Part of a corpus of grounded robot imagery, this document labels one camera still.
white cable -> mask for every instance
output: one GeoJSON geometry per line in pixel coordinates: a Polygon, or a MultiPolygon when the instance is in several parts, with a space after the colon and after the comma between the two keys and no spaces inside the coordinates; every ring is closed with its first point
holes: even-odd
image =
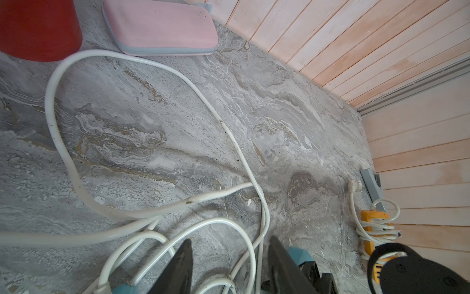
{"type": "Polygon", "coordinates": [[[38,234],[38,233],[15,233],[15,232],[0,232],[0,245],[3,246],[21,246],[21,247],[48,247],[48,248],[64,248],[64,247],[77,247],[84,245],[91,245],[111,241],[140,230],[148,225],[155,219],[155,216],[150,215],[163,215],[170,212],[175,212],[193,206],[208,200],[213,200],[221,197],[228,196],[238,190],[252,187],[252,183],[243,183],[235,185],[228,189],[219,191],[211,191],[198,194],[178,202],[165,205],[162,207],[155,207],[150,209],[141,210],[141,216],[148,218],[139,219],[135,222],[125,226],[111,229],[99,233],[81,234],[81,235],[52,235],[52,234],[38,234]]]}
{"type": "Polygon", "coordinates": [[[212,289],[214,287],[217,287],[217,286],[226,286],[230,289],[230,291],[232,291],[232,294],[236,294],[236,291],[235,291],[235,284],[234,282],[229,279],[229,278],[217,278],[215,280],[212,280],[212,281],[209,281],[209,282],[206,282],[204,284],[202,284],[197,290],[196,292],[194,292],[194,294],[204,294],[206,293],[209,289],[212,289]]]}
{"type": "MultiPolygon", "coordinates": [[[[73,160],[70,157],[70,154],[67,152],[67,148],[65,147],[65,144],[63,143],[63,140],[61,138],[59,129],[57,127],[57,122],[55,120],[55,112],[54,112],[54,99],[55,99],[55,93],[56,93],[57,87],[58,87],[59,82],[60,82],[63,74],[65,73],[65,71],[72,64],[74,64],[76,61],[81,60],[83,58],[91,57],[91,56],[108,56],[108,57],[115,57],[115,58],[119,58],[119,59],[125,59],[125,60],[134,61],[134,62],[138,62],[138,63],[142,63],[142,64],[152,65],[152,66],[167,70],[167,71],[175,74],[176,76],[181,78],[183,81],[185,81],[193,89],[193,91],[203,101],[203,103],[206,105],[206,107],[209,109],[209,111],[212,113],[212,115],[222,125],[222,128],[227,133],[227,135],[229,136],[229,138],[232,141],[233,145],[235,146],[235,149],[236,149],[236,151],[237,151],[237,153],[240,157],[240,160],[243,164],[243,167],[245,168],[245,170],[248,174],[248,177],[250,178],[251,183],[245,183],[245,184],[241,184],[241,185],[238,185],[238,186],[234,186],[232,188],[226,189],[225,191],[216,191],[216,192],[205,193],[206,195],[200,196],[200,198],[198,200],[200,202],[200,201],[205,201],[205,200],[208,200],[208,199],[215,199],[215,198],[223,197],[223,196],[229,195],[230,193],[233,193],[231,191],[234,190],[234,189],[237,191],[239,189],[243,189],[243,188],[246,188],[246,187],[251,186],[251,185],[256,190],[256,192],[257,192],[257,194],[260,198],[260,201],[261,201],[261,228],[260,228],[259,236],[256,238],[253,245],[251,246],[251,251],[253,251],[253,247],[259,246],[259,249],[258,249],[258,273],[256,273],[255,268],[254,268],[255,267],[254,251],[253,251],[253,254],[252,254],[252,252],[250,250],[248,250],[243,255],[243,257],[239,260],[239,262],[237,263],[235,268],[232,270],[232,272],[230,274],[230,277],[233,279],[236,276],[236,274],[239,271],[239,269],[241,268],[242,264],[246,261],[248,256],[250,256],[252,258],[252,260],[251,260],[252,269],[251,269],[251,272],[250,272],[250,277],[251,276],[253,276],[253,277],[256,276],[256,280],[257,280],[256,285],[257,286],[256,286],[255,291],[256,291],[256,293],[259,293],[259,285],[261,283],[261,280],[260,280],[261,279],[261,274],[260,274],[260,272],[261,272],[261,267],[262,267],[263,240],[264,240],[264,236],[266,235],[267,230],[269,228],[269,219],[270,219],[269,209],[267,207],[267,203],[266,203],[266,199],[264,197],[264,193],[263,193],[261,187],[258,185],[258,183],[257,183],[250,167],[248,166],[248,163],[247,163],[247,161],[246,161],[246,159],[245,159],[245,157],[242,153],[242,150],[241,150],[240,146],[238,145],[238,142],[235,140],[232,132],[228,129],[226,124],[223,122],[222,118],[218,115],[218,113],[215,111],[215,109],[212,107],[212,105],[207,101],[207,99],[204,97],[204,95],[201,93],[201,91],[199,91],[199,89],[186,76],[184,76],[179,71],[177,71],[177,70],[175,70],[175,69],[173,69],[169,66],[166,66],[164,64],[155,62],[155,61],[151,61],[151,60],[148,60],[148,59],[135,57],[135,56],[128,56],[128,55],[125,55],[125,54],[121,54],[121,53],[118,53],[118,52],[107,51],[107,50],[86,50],[86,51],[81,51],[81,52],[72,54],[71,56],[65,58],[57,66],[57,68],[54,70],[54,72],[53,72],[53,74],[52,74],[52,76],[49,80],[49,83],[47,85],[47,88],[46,88],[45,105],[44,105],[45,106],[45,113],[46,113],[46,120],[47,120],[47,126],[49,127],[49,132],[51,134],[54,145],[55,145],[59,155],[61,156],[62,160],[64,161],[64,164],[65,164],[65,166],[67,168],[67,171],[69,173],[69,177],[71,179],[72,185],[73,185],[74,190],[77,193],[78,197],[83,201],[83,203],[86,206],[88,206],[89,208],[91,208],[95,212],[100,213],[100,214],[105,215],[105,216],[116,218],[116,219],[145,219],[145,218],[150,218],[150,217],[155,217],[155,216],[158,216],[158,215],[162,215],[162,214],[168,213],[168,212],[173,212],[173,211],[176,211],[178,209],[184,208],[185,205],[188,205],[188,201],[186,201],[185,205],[183,205],[183,203],[181,203],[181,201],[179,201],[179,202],[174,203],[174,204],[169,205],[169,206],[149,208],[149,209],[144,209],[144,210],[141,210],[141,211],[117,210],[117,209],[112,209],[112,208],[109,208],[109,207],[106,207],[106,206],[103,206],[103,205],[99,204],[98,202],[96,202],[90,196],[90,194],[88,194],[87,190],[83,186],[83,183],[82,183],[81,178],[78,174],[78,171],[77,171],[77,169],[76,169],[76,167],[73,163],[73,160]]],[[[152,222],[153,220],[154,219],[141,220],[142,223],[145,223],[141,227],[143,227],[146,224],[152,222]]],[[[136,221],[132,224],[135,225],[136,223],[138,223],[139,225],[141,224],[141,222],[139,222],[139,221],[136,221]]],[[[36,246],[36,244],[37,244],[36,241],[40,240],[41,242],[43,242],[42,244],[44,246],[53,246],[53,244],[51,244],[51,242],[47,242],[43,238],[42,235],[37,235],[37,234],[23,234],[22,235],[22,234],[17,234],[17,233],[13,233],[13,235],[8,235],[8,234],[10,234],[10,233],[0,232],[0,245],[3,245],[3,244],[18,244],[20,246],[24,246],[24,245],[36,246]],[[9,236],[10,238],[13,238],[14,241],[2,242],[2,240],[5,239],[4,238],[5,236],[9,236]]],[[[53,236],[53,237],[54,238],[63,238],[62,242],[63,242],[64,246],[68,246],[68,245],[71,246],[72,242],[69,241],[67,243],[66,240],[71,240],[72,238],[75,238],[75,237],[77,237],[79,239],[83,239],[84,236],[85,236],[85,239],[88,239],[88,237],[89,237],[88,235],[53,236]]],[[[95,236],[95,237],[96,238],[94,239],[94,242],[101,241],[101,239],[99,239],[97,236],[95,236]]],[[[132,246],[133,249],[130,249],[126,252],[132,252],[133,250],[135,250],[135,248],[137,248],[138,245],[139,245],[138,242],[135,243],[134,246],[132,246]]],[[[249,292],[251,292],[251,288],[253,286],[253,283],[251,283],[251,284],[249,283],[249,285],[251,285],[250,289],[249,289],[249,292]]]]}
{"type": "MultiPolygon", "coordinates": [[[[200,221],[189,228],[185,229],[183,232],[179,233],[175,238],[171,239],[168,241],[143,267],[142,269],[135,275],[135,277],[131,281],[131,285],[135,285],[136,283],[139,282],[139,280],[147,273],[147,271],[168,251],[169,248],[171,248],[173,245],[175,245],[177,242],[179,242],[181,239],[186,237],[188,234],[206,226],[209,224],[213,223],[223,223],[228,226],[231,226],[234,228],[237,232],[240,233],[242,238],[244,239],[247,247],[248,247],[248,252],[250,254],[250,277],[248,279],[248,285],[246,287],[246,293],[250,294],[251,290],[253,288],[254,282],[255,282],[255,275],[256,275],[256,257],[255,257],[255,252],[253,250],[253,245],[251,244],[250,237],[246,234],[246,232],[235,222],[222,218],[222,217],[215,217],[215,218],[210,218],[207,220],[200,221]]],[[[108,278],[110,275],[110,270],[112,268],[112,265],[116,261],[116,259],[121,255],[124,250],[132,245],[132,243],[140,240],[141,238],[153,238],[155,232],[148,231],[148,232],[142,232],[139,233],[135,236],[130,237],[128,240],[126,240],[123,244],[121,244],[112,254],[109,256],[108,260],[103,266],[103,269],[101,271],[99,283],[98,283],[98,288],[104,287],[108,283],[108,278]]]]}
{"type": "MultiPolygon", "coordinates": [[[[384,220],[371,220],[371,222],[365,222],[359,220],[356,214],[356,209],[354,207],[354,193],[357,191],[360,191],[362,188],[362,183],[358,181],[350,181],[348,183],[348,192],[349,192],[349,204],[351,207],[351,213],[354,219],[354,222],[356,223],[356,232],[359,235],[359,238],[365,241],[371,241],[374,243],[375,246],[382,245],[385,243],[393,243],[399,233],[401,232],[400,230],[394,230],[395,227],[385,225],[386,223],[389,223],[393,220],[395,220],[399,215],[400,215],[400,207],[398,204],[389,199],[377,199],[372,204],[370,205],[371,210],[376,209],[376,205],[380,202],[388,202],[391,203],[395,207],[395,213],[393,216],[384,219],[384,220]],[[374,228],[379,228],[382,229],[382,231],[366,231],[364,228],[365,227],[374,227],[374,228]]],[[[386,258],[395,255],[395,252],[386,254],[382,256],[381,258],[386,258]]],[[[369,255],[366,253],[364,248],[362,249],[362,255],[361,257],[365,260],[369,259],[369,255]]]]}
{"type": "Polygon", "coordinates": [[[0,245],[20,247],[66,248],[85,246],[111,241],[134,233],[145,227],[157,217],[144,218],[119,228],[81,235],[53,235],[38,233],[0,232],[0,245]]]}
{"type": "MultiPolygon", "coordinates": [[[[160,221],[161,217],[158,217],[156,220],[154,220],[151,224],[148,225],[148,227],[145,229],[146,231],[147,230],[153,230],[156,225],[158,224],[158,222],[160,221]]],[[[160,235],[160,239],[158,239],[158,241],[162,242],[163,244],[165,244],[166,242],[168,242],[168,239],[158,233],[160,235]]],[[[137,247],[140,246],[140,244],[142,244],[144,240],[139,240],[137,242],[135,242],[134,244],[132,244],[131,246],[129,246],[120,256],[119,258],[116,260],[116,262],[113,264],[113,267],[111,269],[111,274],[114,272],[115,269],[117,269],[136,249],[137,247]]],[[[173,257],[175,255],[175,250],[173,247],[170,248],[169,250],[169,253],[170,253],[170,256],[173,257]]],[[[95,279],[95,281],[90,284],[90,286],[88,286],[87,289],[85,289],[85,291],[83,291],[82,294],[92,294],[94,289],[96,289],[96,287],[98,286],[98,278],[95,279]]]]}

grey marble tile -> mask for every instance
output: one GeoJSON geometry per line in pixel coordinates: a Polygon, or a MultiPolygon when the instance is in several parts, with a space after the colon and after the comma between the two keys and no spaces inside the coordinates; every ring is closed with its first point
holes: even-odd
{"type": "MultiPolygon", "coordinates": [[[[76,1],[81,50],[117,51],[104,27],[101,1],[76,1]]],[[[233,131],[271,210],[268,236],[308,249],[341,293],[367,293],[345,187],[372,159],[358,113],[268,54],[216,24],[211,56],[155,56],[187,75],[233,131]]],[[[44,91],[58,63],[0,53],[0,229],[79,234],[125,222],[84,207],[71,189],[44,116],[44,91]]],[[[179,78],[160,69],[105,57],[73,65],[56,95],[65,143],[95,199],[126,209],[179,199],[248,181],[231,142],[179,78]]],[[[358,196],[358,208],[370,200],[358,196]]],[[[254,239],[260,203],[253,189],[165,215],[169,238],[207,217],[239,222],[254,239]]],[[[230,271],[244,243],[214,225],[192,235],[198,285],[230,271]]],[[[72,249],[0,248],[1,292],[80,293],[122,241],[72,249]]],[[[129,279],[157,245],[146,242],[112,275],[129,279]]],[[[139,284],[147,290],[168,259],[139,284]]],[[[245,282],[244,267],[237,277],[245,282]]]]}

grey metal bracket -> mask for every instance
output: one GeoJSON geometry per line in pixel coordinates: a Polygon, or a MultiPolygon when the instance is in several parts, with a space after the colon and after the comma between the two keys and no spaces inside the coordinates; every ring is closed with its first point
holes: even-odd
{"type": "MultiPolygon", "coordinates": [[[[374,174],[371,168],[361,169],[360,174],[364,181],[364,185],[366,186],[367,192],[369,192],[369,196],[372,202],[376,201],[377,199],[383,199],[384,192],[382,191],[380,184],[380,175],[374,174]]],[[[383,202],[378,203],[376,207],[378,210],[387,212],[387,208],[385,208],[383,202]]]]}

wooden plank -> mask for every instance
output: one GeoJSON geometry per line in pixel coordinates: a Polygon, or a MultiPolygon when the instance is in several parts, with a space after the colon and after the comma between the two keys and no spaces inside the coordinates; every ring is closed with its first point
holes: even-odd
{"type": "Polygon", "coordinates": [[[470,253],[432,248],[411,247],[423,258],[447,266],[462,278],[470,280],[470,253]]]}
{"type": "Polygon", "coordinates": [[[470,114],[369,142],[372,158],[470,138],[470,114]]]}
{"type": "Polygon", "coordinates": [[[341,58],[333,62],[328,68],[317,75],[313,81],[317,85],[322,87],[325,86],[332,79],[340,75],[351,66],[355,65],[358,61],[372,53],[374,50],[426,16],[431,11],[435,10],[446,1],[447,0],[416,0],[415,2],[411,3],[411,5],[398,13],[393,19],[384,24],[373,34],[368,36],[364,41],[352,48],[341,58]]]}
{"type": "Polygon", "coordinates": [[[309,3],[310,0],[278,0],[251,38],[251,43],[268,52],[309,3]]]}
{"type": "Polygon", "coordinates": [[[376,158],[374,167],[383,172],[465,158],[470,158],[470,139],[376,158]]]}
{"type": "Polygon", "coordinates": [[[371,9],[378,0],[349,0],[318,32],[287,62],[300,71],[323,49],[371,9]]]}
{"type": "Polygon", "coordinates": [[[226,25],[238,0],[206,0],[206,4],[212,5],[211,16],[219,23],[226,25]]]}
{"type": "Polygon", "coordinates": [[[367,82],[369,79],[380,74],[389,67],[395,65],[397,62],[405,59],[406,57],[414,54],[415,52],[427,47],[428,45],[446,37],[453,31],[461,28],[470,22],[470,5],[460,9],[448,18],[432,26],[426,31],[422,32],[415,38],[401,45],[393,50],[386,56],[380,58],[366,69],[355,74],[347,81],[331,90],[333,94],[343,96],[344,94],[355,89],[359,85],[367,82]]]}
{"type": "Polygon", "coordinates": [[[375,87],[374,89],[362,94],[361,96],[351,100],[349,103],[354,106],[354,107],[359,107],[368,101],[371,101],[374,96],[383,93],[387,91],[388,89],[394,87],[395,85],[400,84],[401,82],[404,82],[406,80],[411,79],[412,77],[428,70],[429,68],[432,68],[434,66],[437,66],[439,64],[442,64],[450,59],[453,59],[457,56],[464,55],[470,51],[470,40],[467,40],[465,42],[462,42],[461,44],[454,46],[450,48],[449,50],[446,50],[433,58],[430,58],[426,60],[423,63],[420,63],[417,66],[412,67],[411,69],[407,70],[406,72],[386,81],[385,83],[375,87]]]}
{"type": "Polygon", "coordinates": [[[470,226],[470,207],[405,208],[394,223],[470,226]]]}
{"type": "MultiPolygon", "coordinates": [[[[438,56],[441,56],[441,55],[443,55],[443,54],[447,54],[447,52],[448,52],[449,50],[445,51],[444,53],[439,54],[438,56]]],[[[443,63],[441,63],[441,64],[438,64],[438,65],[436,65],[436,66],[434,66],[434,67],[431,67],[431,68],[429,68],[429,69],[427,69],[427,70],[425,70],[425,71],[423,71],[423,72],[421,72],[421,73],[419,73],[419,74],[417,74],[417,75],[415,75],[415,76],[413,76],[413,77],[411,77],[411,78],[409,78],[409,79],[407,79],[407,80],[405,80],[405,81],[403,81],[403,82],[399,82],[397,85],[391,87],[390,89],[385,90],[384,92],[381,92],[381,93],[379,93],[379,94],[373,96],[372,98],[369,98],[368,100],[366,100],[366,101],[364,101],[364,102],[361,102],[360,104],[356,105],[355,107],[358,108],[358,107],[361,107],[361,106],[363,106],[363,105],[366,105],[366,104],[368,104],[368,103],[371,102],[371,101],[374,101],[374,100],[376,100],[376,99],[378,99],[378,98],[380,98],[380,97],[382,97],[382,96],[384,96],[384,95],[387,95],[387,94],[389,94],[389,93],[391,93],[391,92],[393,92],[393,91],[395,91],[395,90],[397,90],[397,89],[399,89],[399,88],[401,88],[401,87],[403,87],[403,86],[405,86],[405,85],[409,85],[409,84],[415,83],[418,79],[421,79],[421,78],[426,77],[426,76],[428,76],[428,75],[430,75],[430,74],[433,74],[433,73],[435,73],[435,72],[438,72],[438,71],[440,71],[440,70],[442,70],[442,69],[444,69],[444,68],[446,68],[446,67],[448,67],[448,66],[451,66],[451,65],[453,65],[454,63],[459,62],[459,61],[461,61],[461,60],[463,60],[463,59],[466,59],[466,58],[468,58],[468,57],[470,57],[470,51],[469,51],[469,52],[465,52],[465,53],[463,53],[462,55],[456,56],[456,57],[454,57],[454,58],[451,58],[451,59],[449,59],[449,60],[447,60],[447,61],[445,61],[445,62],[443,62],[443,63]]],[[[432,60],[435,60],[435,58],[436,58],[436,56],[433,57],[433,58],[431,58],[431,59],[429,59],[429,60],[427,60],[427,61],[425,61],[425,62],[423,62],[422,64],[429,64],[432,60]]],[[[419,65],[415,66],[414,68],[416,68],[416,67],[425,68],[425,67],[422,67],[422,64],[419,64],[419,65]]]]}
{"type": "Polygon", "coordinates": [[[470,74],[440,84],[362,118],[368,141],[470,113],[470,74]]]}
{"type": "Polygon", "coordinates": [[[349,50],[354,48],[354,46],[361,43],[365,38],[375,33],[375,31],[399,14],[400,11],[407,8],[407,6],[413,1],[414,0],[380,0],[344,33],[320,52],[300,72],[307,78],[313,79],[314,82],[317,82],[315,80],[317,75],[341,58],[349,50]]]}
{"type": "Polygon", "coordinates": [[[429,13],[427,16],[420,19],[414,25],[410,26],[396,37],[379,47],[374,52],[370,53],[360,61],[358,61],[355,65],[348,68],[342,74],[334,78],[328,84],[324,86],[327,90],[333,90],[337,86],[341,85],[349,78],[353,77],[355,74],[359,73],[360,71],[366,69],[368,66],[372,65],[377,60],[381,59],[382,57],[386,56],[390,52],[394,51],[395,49],[399,48],[401,45],[405,44],[406,42],[410,41],[414,37],[418,36],[422,32],[426,31],[427,29],[431,28],[435,24],[441,22],[442,20],[446,19],[447,17],[451,16],[453,13],[458,11],[459,9],[467,6],[468,0],[449,0],[439,8],[434,10],[433,12],[429,13]]]}
{"type": "Polygon", "coordinates": [[[403,233],[396,241],[408,246],[470,252],[470,227],[396,224],[403,233]]]}
{"type": "Polygon", "coordinates": [[[357,86],[348,93],[342,95],[346,101],[351,101],[354,98],[368,92],[369,90],[385,83],[386,81],[398,76],[399,74],[413,68],[414,66],[433,58],[440,53],[459,45],[460,43],[470,39],[470,23],[453,31],[445,37],[433,42],[432,44],[424,47],[423,49],[401,59],[396,64],[386,68],[376,76],[370,78],[366,82],[357,86]]]}
{"type": "Polygon", "coordinates": [[[227,27],[246,40],[259,28],[276,0],[238,0],[227,27]]]}
{"type": "Polygon", "coordinates": [[[469,183],[470,159],[460,159],[426,166],[408,167],[381,172],[380,180],[384,190],[469,183]]]}
{"type": "Polygon", "coordinates": [[[469,191],[470,183],[461,183],[389,189],[384,190],[384,197],[400,208],[470,207],[469,191]]]}
{"type": "Polygon", "coordinates": [[[269,53],[287,63],[348,0],[312,0],[269,53]]]}

teal object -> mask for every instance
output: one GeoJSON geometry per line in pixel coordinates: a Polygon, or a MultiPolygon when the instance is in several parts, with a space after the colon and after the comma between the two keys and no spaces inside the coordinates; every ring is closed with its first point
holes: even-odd
{"type": "Polygon", "coordinates": [[[128,284],[117,286],[112,291],[113,294],[138,294],[137,287],[132,287],[128,284]]]}
{"type": "Polygon", "coordinates": [[[313,262],[313,257],[310,253],[305,249],[300,249],[297,247],[289,247],[287,251],[289,253],[292,260],[295,262],[297,266],[303,264],[304,262],[313,262]]]}

